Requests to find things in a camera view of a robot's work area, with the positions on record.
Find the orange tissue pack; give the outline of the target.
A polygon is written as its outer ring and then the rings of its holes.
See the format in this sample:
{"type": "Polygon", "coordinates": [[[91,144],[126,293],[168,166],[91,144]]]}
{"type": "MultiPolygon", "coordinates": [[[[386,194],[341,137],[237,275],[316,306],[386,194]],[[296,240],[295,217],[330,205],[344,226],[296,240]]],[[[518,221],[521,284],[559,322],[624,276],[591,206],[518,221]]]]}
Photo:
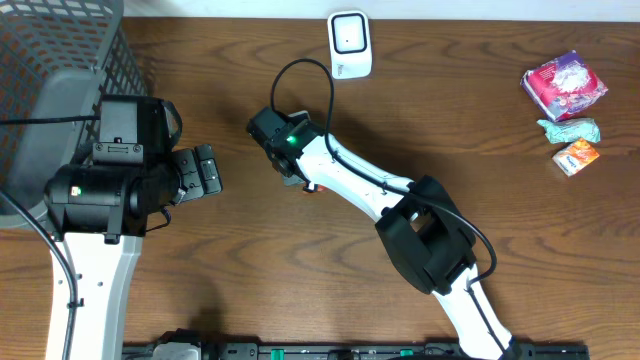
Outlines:
{"type": "Polygon", "coordinates": [[[571,177],[599,156],[597,150],[586,139],[580,138],[557,152],[552,160],[567,177],[571,177]]]}

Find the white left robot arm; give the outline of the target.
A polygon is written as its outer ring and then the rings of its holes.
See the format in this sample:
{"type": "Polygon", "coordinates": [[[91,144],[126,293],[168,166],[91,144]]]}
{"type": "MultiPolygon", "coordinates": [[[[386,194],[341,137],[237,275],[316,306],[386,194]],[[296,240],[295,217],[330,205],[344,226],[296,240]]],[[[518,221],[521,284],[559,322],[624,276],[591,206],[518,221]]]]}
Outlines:
{"type": "Polygon", "coordinates": [[[117,359],[148,218],[221,192],[210,145],[177,149],[182,120],[166,100],[108,95],[84,160],[61,166],[44,203],[54,228],[49,359],[117,359]]]}

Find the purple red sanitary pad pack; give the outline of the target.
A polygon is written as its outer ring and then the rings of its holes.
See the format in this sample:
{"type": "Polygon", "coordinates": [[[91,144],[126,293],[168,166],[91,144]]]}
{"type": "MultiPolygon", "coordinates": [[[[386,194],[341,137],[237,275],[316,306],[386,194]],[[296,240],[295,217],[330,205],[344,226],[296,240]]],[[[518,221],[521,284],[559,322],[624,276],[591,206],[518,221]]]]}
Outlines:
{"type": "Polygon", "coordinates": [[[520,84],[546,119],[555,123],[586,110],[608,91],[575,50],[526,71],[520,84]]]}

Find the teal green wipes packet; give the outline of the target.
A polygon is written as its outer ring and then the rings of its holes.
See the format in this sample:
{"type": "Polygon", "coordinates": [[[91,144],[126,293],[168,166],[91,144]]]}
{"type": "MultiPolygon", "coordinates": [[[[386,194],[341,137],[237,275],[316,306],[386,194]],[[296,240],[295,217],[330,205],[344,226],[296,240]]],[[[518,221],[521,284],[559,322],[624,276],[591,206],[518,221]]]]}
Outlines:
{"type": "Polygon", "coordinates": [[[573,143],[579,139],[598,143],[601,132],[592,118],[578,118],[561,122],[540,119],[537,124],[545,131],[545,136],[551,144],[573,143]]]}

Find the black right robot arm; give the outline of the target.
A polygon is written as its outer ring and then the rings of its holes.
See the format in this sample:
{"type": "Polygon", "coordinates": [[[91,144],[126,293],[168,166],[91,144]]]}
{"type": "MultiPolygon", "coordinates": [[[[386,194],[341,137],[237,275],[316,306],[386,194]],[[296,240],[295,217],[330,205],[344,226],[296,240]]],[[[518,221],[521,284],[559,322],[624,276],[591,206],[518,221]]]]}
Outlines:
{"type": "Polygon", "coordinates": [[[433,295],[453,324],[461,350],[476,359],[516,359],[516,340],[498,320],[481,282],[473,246],[485,236],[458,211],[434,178],[390,174],[346,149],[306,116],[270,114],[247,127],[274,168],[312,189],[325,187],[368,215],[395,269],[433,295]]]}

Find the red brown snack bar wrapper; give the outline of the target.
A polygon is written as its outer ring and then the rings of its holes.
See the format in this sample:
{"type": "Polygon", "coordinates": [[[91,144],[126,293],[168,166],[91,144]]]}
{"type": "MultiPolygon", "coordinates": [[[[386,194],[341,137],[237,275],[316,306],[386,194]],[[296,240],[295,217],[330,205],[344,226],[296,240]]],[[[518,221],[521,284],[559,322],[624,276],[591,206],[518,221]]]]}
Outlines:
{"type": "Polygon", "coordinates": [[[309,182],[303,186],[302,190],[306,193],[318,193],[326,191],[327,188],[322,185],[309,182]]]}

